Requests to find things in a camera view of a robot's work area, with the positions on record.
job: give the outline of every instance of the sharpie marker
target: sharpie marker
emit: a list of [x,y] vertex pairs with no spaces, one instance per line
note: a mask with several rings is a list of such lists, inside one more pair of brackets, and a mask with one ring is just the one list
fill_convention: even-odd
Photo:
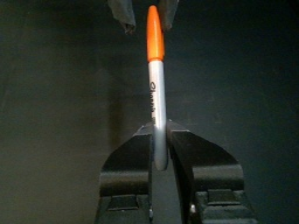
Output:
[[147,15],[147,60],[154,122],[154,163],[157,169],[163,171],[169,163],[165,106],[165,35],[155,6],[150,7]]

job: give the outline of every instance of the black robotic claw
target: black robotic claw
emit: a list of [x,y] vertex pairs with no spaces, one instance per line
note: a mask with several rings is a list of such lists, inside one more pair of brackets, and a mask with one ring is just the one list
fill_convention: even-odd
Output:
[[[167,139],[182,223],[258,223],[238,160],[217,144],[171,121]],[[147,124],[109,157],[101,172],[97,224],[153,222],[157,194],[151,142],[153,125]]]

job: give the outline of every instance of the orange marker cap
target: orange marker cap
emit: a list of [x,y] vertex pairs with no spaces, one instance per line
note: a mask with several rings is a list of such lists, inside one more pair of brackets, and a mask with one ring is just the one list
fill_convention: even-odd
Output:
[[153,5],[147,15],[147,60],[165,60],[165,35],[158,9]]

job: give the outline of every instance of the marker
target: marker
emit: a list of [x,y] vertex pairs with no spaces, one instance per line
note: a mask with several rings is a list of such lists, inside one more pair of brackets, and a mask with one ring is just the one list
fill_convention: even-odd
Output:
[[163,171],[169,163],[165,106],[165,35],[155,6],[150,7],[147,15],[147,60],[154,121],[154,162],[157,169]]

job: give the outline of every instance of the dark background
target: dark background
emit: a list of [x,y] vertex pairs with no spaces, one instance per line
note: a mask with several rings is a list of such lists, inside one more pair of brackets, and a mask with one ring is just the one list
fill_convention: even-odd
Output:
[[[146,14],[106,1],[0,1],[0,223],[93,223],[99,171],[151,120]],[[242,163],[263,223],[299,223],[299,19],[285,0],[182,0],[167,115]]]

